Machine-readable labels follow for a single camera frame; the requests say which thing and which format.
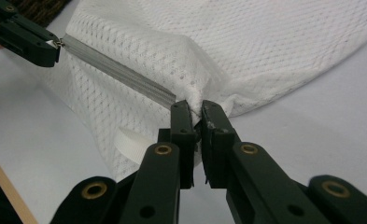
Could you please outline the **brown wicker basket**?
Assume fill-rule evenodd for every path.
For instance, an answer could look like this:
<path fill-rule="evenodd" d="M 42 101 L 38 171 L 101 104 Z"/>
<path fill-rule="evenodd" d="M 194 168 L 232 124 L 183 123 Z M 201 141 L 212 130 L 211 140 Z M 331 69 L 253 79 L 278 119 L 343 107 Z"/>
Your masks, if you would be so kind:
<path fill-rule="evenodd" d="M 8 0 L 26 19 L 47 27 L 72 0 Z"/>

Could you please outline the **white mesh laundry bag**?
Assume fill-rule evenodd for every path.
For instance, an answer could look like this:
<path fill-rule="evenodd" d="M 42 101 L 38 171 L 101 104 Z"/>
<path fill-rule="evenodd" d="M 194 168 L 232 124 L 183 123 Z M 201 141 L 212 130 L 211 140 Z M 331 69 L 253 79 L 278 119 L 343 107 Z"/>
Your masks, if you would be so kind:
<path fill-rule="evenodd" d="M 186 101 L 238 116 L 367 42 L 367 0 L 80 0 L 60 61 L 37 70 L 91 130 L 116 180 Z"/>

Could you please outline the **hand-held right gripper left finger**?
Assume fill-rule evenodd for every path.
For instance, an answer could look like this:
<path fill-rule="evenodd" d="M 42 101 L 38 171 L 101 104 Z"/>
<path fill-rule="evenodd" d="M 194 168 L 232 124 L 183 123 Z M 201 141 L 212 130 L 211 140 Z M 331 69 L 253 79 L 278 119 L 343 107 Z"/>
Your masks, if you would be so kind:
<path fill-rule="evenodd" d="M 136 173 L 120 224 L 177 224 L 182 189 L 193 186 L 196 131 L 185 101 L 171 105 L 170 127 L 160 129 Z"/>

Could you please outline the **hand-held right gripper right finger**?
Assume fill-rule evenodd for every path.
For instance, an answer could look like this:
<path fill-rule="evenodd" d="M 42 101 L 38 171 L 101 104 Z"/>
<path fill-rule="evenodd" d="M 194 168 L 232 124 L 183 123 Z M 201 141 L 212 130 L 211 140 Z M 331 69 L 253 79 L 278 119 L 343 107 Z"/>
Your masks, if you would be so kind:
<path fill-rule="evenodd" d="M 236 224 L 329 224 L 266 150 L 242 141 L 220 105 L 202 105 L 202 157 L 213 189 L 226 189 Z"/>

